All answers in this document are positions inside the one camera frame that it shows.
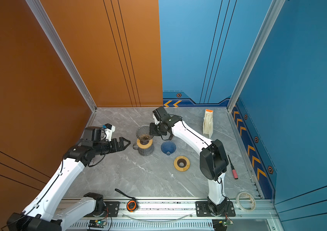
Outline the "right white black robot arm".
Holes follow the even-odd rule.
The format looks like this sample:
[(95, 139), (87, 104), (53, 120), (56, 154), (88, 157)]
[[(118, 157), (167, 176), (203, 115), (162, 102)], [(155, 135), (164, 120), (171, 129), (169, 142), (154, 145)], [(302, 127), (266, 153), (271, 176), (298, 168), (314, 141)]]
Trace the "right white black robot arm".
[(229, 160), (220, 140), (211, 140), (192, 129), (181, 116), (169, 114), (163, 106), (153, 111), (154, 122), (150, 123), (150, 135), (170, 134), (180, 138), (200, 156), (200, 170), (208, 179), (208, 208), (214, 216), (220, 216), (226, 210), (224, 181)]

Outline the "grey glass dripper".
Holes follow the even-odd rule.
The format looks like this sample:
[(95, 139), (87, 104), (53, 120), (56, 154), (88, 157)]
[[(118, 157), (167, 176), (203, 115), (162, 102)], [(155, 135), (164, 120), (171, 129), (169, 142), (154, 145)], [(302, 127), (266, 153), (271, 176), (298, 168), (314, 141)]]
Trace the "grey glass dripper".
[(153, 139), (153, 136), (150, 135), (150, 126), (149, 125), (142, 125), (136, 131), (137, 139), (142, 141)]

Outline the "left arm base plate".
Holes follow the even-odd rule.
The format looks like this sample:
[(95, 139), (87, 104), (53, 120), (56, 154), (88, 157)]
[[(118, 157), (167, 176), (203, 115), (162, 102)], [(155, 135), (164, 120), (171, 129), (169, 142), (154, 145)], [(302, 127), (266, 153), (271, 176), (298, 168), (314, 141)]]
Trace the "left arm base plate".
[(102, 204), (97, 205), (95, 211), (91, 213), (93, 217), (117, 217), (119, 212), (120, 202), (118, 201), (104, 201)]

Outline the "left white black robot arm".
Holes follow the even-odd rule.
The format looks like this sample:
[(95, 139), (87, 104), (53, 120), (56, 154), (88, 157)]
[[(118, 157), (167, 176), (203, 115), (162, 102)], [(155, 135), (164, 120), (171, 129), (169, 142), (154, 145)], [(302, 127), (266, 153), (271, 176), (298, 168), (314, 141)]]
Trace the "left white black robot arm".
[(56, 209), (77, 176), (92, 167), (96, 156), (125, 150), (130, 141), (124, 137), (112, 138), (115, 127), (87, 127), (81, 139), (62, 157), (60, 166), (41, 192), (21, 213), (13, 213), (6, 228), (10, 231), (65, 231), (86, 215), (102, 217), (108, 215), (103, 195), (87, 193), (64, 212)]

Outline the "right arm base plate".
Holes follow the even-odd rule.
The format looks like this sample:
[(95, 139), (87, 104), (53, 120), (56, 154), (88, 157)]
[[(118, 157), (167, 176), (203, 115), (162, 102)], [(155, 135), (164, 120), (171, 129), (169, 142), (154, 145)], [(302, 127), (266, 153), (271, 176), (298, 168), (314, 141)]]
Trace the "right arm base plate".
[(231, 201), (225, 203), (225, 210), (221, 215), (215, 215), (209, 209), (207, 201), (196, 201), (196, 214), (197, 217), (235, 217), (236, 212)]

